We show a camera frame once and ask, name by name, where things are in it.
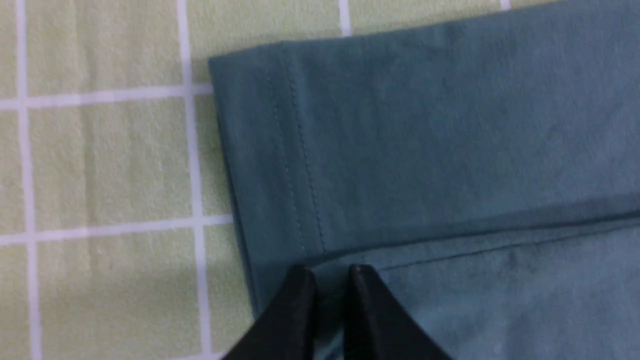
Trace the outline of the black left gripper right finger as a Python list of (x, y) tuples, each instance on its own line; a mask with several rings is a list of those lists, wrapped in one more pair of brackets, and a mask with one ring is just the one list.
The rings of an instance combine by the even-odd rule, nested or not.
[(450, 360), (370, 265), (351, 265), (345, 296), (346, 360)]

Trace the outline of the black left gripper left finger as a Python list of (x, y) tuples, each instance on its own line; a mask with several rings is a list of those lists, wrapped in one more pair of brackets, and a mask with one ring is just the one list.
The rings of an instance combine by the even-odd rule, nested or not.
[(293, 266), (266, 310), (225, 360), (311, 360), (317, 285), (310, 269)]

